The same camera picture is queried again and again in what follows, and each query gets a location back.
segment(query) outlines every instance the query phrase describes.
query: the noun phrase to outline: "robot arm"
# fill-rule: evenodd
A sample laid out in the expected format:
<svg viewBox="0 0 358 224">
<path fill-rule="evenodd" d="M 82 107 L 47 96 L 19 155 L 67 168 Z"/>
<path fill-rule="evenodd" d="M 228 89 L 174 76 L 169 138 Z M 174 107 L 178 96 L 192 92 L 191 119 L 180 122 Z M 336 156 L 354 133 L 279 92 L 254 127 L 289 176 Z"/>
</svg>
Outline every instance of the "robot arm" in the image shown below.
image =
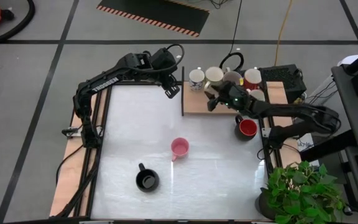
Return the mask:
<svg viewBox="0 0 358 224">
<path fill-rule="evenodd" d="M 268 136 L 268 144 L 273 148 L 280 148 L 287 138 L 302 137 L 310 132 L 333 134 L 341 125 L 338 113 L 325 106 L 270 104 L 257 100 L 250 96 L 243 87 L 229 81 L 223 82 L 219 86 L 212 86 L 212 88 L 218 92 L 218 97 L 205 92 L 209 98 L 207 104 L 209 111 L 214 110 L 220 103 L 252 119 L 285 116 L 303 120 L 303 122 L 284 128 L 281 126 L 271 127 L 265 135 Z"/>
<path fill-rule="evenodd" d="M 179 92 L 179 87 L 172 73 L 182 60 L 184 50 L 182 46 L 177 45 L 182 49 L 182 57 L 176 62 L 173 55 L 168 51 L 172 46 L 174 45 L 162 48 L 154 55 L 150 55 L 148 52 L 127 54 L 113 68 L 78 85 L 73 102 L 74 112 L 81 119 L 83 125 L 81 137 L 84 147 L 94 148 L 101 144 L 96 127 L 91 122 L 91 97 L 97 92 L 124 80 L 157 84 L 165 90 L 165 94 L 169 98 L 173 98 Z"/>
</svg>

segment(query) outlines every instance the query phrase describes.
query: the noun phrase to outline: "cup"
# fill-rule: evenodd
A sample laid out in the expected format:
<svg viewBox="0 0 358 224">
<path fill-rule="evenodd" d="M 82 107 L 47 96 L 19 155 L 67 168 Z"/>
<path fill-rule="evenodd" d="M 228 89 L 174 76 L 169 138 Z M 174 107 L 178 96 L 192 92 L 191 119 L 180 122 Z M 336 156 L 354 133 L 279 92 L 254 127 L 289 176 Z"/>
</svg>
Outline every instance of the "cup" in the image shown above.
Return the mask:
<svg viewBox="0 0 358 224">
<path fill-rule="evenodd" d="M 250 90 L 258 89 L 259 83 L 262 81 L 262 76 L 258 69 L 248 69 L 244 74 L 244 88 Z"/>
<path fill-rule="evenodd" d="M 226 72 L 223 76 L 223 81 L 234 82 L 236 85 L 240 85 L 241 75 L 238 72 L 230 71 Z"/>
<path fill-rule="evenodd" d="M 262 90 L 251 90 L 249 95 L 255 97 L 257 100 L 266 101 L 265 93 Z"/>
<path fill-rule="evenodd" d="M 183 157 L 189 152 L 189 142 L 184 138 L 176 138 L 171 143 L 172 162 L 178 157 Z"/>
<path fill-rule="evenodd" d="M 220 85 L 223 79 L 223 71 L 219 67 L 210 67 L 205 71 L 205 91 L 211 91 L 211 85 Z"/>
<path fill-rule="evenodd" d="M 190 89 L 197 91 L 203 88 L 205 74 L 201 69 L 194 69 L 189 74 Z"/>
<path fill-rule="evenodd" d="M 143 192 L 152 192 L 158 187 L 160 178 L 151 169 L 146 169 L 142 163 L 139 164 L 140 172 L 136 175 L 136 186 Z"/>
<path fill-rule="evenodd" d="M 249 141 L 253 139 L 258 130 L 258 126 L 255 121 L 251 119 L 243 119 L 242 116 L 236 116 L 236 128 L 234 129 L 234 134 L 241 141 Z"/>
</svg>

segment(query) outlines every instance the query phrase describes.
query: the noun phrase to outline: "plant pot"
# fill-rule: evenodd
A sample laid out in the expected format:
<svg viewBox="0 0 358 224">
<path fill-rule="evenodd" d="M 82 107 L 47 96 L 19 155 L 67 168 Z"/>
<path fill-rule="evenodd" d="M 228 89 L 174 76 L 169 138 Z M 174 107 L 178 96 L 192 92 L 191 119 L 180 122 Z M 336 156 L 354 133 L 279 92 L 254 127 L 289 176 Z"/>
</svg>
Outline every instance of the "plant pot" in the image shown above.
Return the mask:
<svg viewBox="0 0 358 224">
<path fill-rule="evenodd" d="M 263 193 L 260 193 L 256 198 L 255 208 L 259 213 L 270 220 L 274 220 L 276 217 L 276 212 L 267 205 L 267 197 Z"/>
</svg>

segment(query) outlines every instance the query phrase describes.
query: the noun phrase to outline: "caution stripe mat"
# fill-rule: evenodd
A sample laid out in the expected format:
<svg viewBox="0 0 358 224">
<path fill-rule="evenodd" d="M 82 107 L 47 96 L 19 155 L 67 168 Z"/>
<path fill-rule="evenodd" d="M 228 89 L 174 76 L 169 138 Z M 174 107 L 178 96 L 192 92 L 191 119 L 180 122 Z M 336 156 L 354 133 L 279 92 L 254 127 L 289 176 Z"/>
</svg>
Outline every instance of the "caution stripe mat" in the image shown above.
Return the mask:
<svg viewBox="0 0 358 224">
<path fill-rule="evenodd" d="M 164 29 L 198 37 L 209 11 L 167 0 L 102 0 L 98 9 Z"/>
</svg>

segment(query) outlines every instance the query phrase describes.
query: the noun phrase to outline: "potted plant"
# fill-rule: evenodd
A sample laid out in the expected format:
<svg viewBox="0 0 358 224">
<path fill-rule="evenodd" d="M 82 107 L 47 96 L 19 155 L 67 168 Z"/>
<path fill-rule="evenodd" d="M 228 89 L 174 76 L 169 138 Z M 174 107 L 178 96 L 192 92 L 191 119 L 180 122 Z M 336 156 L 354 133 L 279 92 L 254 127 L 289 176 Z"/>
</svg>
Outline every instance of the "potted plant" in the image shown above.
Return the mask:
<svg viewBox="0 0 358 224">
<path fill-rule="evenodd" d="M 314 170 L 306 161 L 298 167 L 276 167 L 255 206 L 278 224 L 335 222 L 334 212 L 345 205 L 335 179 L 324 165 Z"/>
</svg>

